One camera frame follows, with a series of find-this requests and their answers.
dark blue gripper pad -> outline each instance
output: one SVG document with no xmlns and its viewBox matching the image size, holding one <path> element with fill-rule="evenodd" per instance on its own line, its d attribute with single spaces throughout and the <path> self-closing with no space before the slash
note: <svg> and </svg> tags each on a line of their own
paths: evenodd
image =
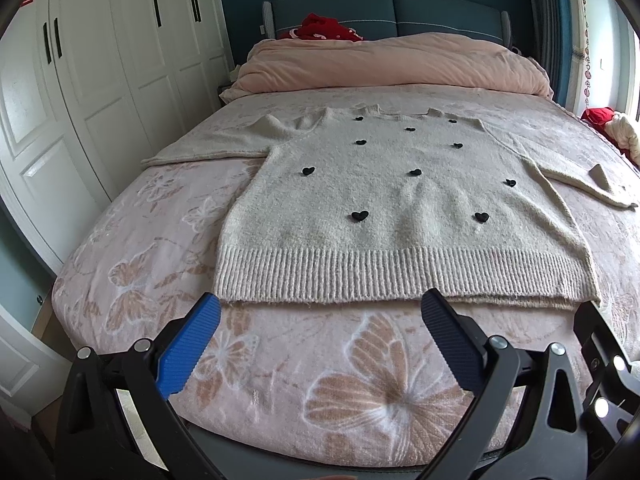
<svg viewBox="0 0 640 480">
<path fill-rule="evenodd" d="M 158 359 L 156 385 L 163 399 L 184 388 L 215 334 L 221 314 L 220 302 L 213 294 L 204 294 L 193 307 L 189 319 Z"/>
<path fill-rule="evenodd" d="M 435 288 L 422 296 L 422 320 L 463 390 L 476 397 L 484 387 L 483 348 L 462 323 L 462 317 Z"/>
</svg>

white door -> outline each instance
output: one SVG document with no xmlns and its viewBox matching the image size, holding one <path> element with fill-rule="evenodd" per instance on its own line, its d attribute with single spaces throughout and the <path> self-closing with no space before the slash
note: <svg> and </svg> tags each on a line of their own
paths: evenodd
<svg viewBox="0 0 640 480">
<path fill-rule="evenodd" d="M 62 395 L 69 368 L 0 305 L 0 406 L 9 415 L 28 424 L 29 416 Z"/>
<path fill-rule="evenodd" d="M 110 0 L 50 0 L 54 58 L 69 115 L 113 200 L 155 154 L 127 85 Z"/>
<path fill-rule="evenodd" d="M 26 0 L 0 40 L 0 194 L 58 272 L 109 199 L 60 93 L 48 9 L 49 0 Z"/>
<path fill-rule="evenodd" d="M 116 40 L 127 81 L 148 138 L 158 152 L 183 136 L 185 113 L 174 67 L 159 31 L 158 0 L 110 0 Z"/>
<path fill-rule="evenodd" d="M 186 129 L 191 130 L 218 109 L 216 89 L 207 83 L 206 55 L 198 44 L 197 13 L 191 0 L 158 0 L 158 15 L 162 50 L 170 54 Z"/>
<path fill-rule="evenodd" d="M 194 0 L 198 21 L 195 24 L 198 46 L 202 53 L 204 73 L 209 86 L 211 105 L 217 110 L 220 107 L 218 86 L 228 82 L 229 70 L 225 61 L 223 47 L 224 23 L 221 9 L 216 9 L 214 0 Z"/>
</svg>

wardrobe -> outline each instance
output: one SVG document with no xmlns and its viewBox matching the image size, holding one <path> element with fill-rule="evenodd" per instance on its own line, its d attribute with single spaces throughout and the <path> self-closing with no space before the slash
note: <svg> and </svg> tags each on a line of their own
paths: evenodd
<svg viewBox="0 0 640 480">
<path fill-rule="evenodd" d="M 219 107 L 220 0 L 25 0 L 0 40 L 0 195 L 57 272 L 140 161 Z"/>
</svg>

teal headboard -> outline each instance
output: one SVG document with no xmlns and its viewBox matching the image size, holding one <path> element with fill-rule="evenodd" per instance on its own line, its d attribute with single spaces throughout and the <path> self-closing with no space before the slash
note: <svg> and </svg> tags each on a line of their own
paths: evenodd
<svg viewBox="0 0 640 480">
<path fill-rule="evenodd" d="M 299 27 L 310 12 L 336 18 L 365 40 L 450 32 L 511 47 L 508 13 L 466 0 L 273 0 L 262 4 L 267 37 Z"/>
</svg>

black handle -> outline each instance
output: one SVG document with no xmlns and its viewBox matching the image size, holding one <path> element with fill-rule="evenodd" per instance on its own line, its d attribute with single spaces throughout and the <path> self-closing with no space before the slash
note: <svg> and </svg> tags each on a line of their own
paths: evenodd
<svg viewBox="0 0 640 480">
<path fill-rule="evenodd" d="M 58 30 L 58 19 L 53 20 L 53 32 L 56 35 L 56 47 L 58 48 L 58 57 L 62 57 L 62 47 L 60 46 L 60 31 Z"/>
<path fill-rule="evenodd" d="M 47 64 L 51 64 L 51 50 L 49 48 L 49 35 L 47 34 L 47 24 L 42 26 L 44 32 L 44 50 L 47 53 Z"/>
<path fill-rule="evenodd" d="M 156 10 L 156 22 L 158 22 L 158 27 L 162 27 L 162 21 L 160 20 L 160 10 L 158 9 L 158 0 L 154 0 L 154 9 Z"/>
<path fill-rule="evenodd" d="M 191 0 L 191 9 L 193 10 L 193 21 L 198 22 L 198 13 L 196 12 L 196 0 Z"/>
</svg>

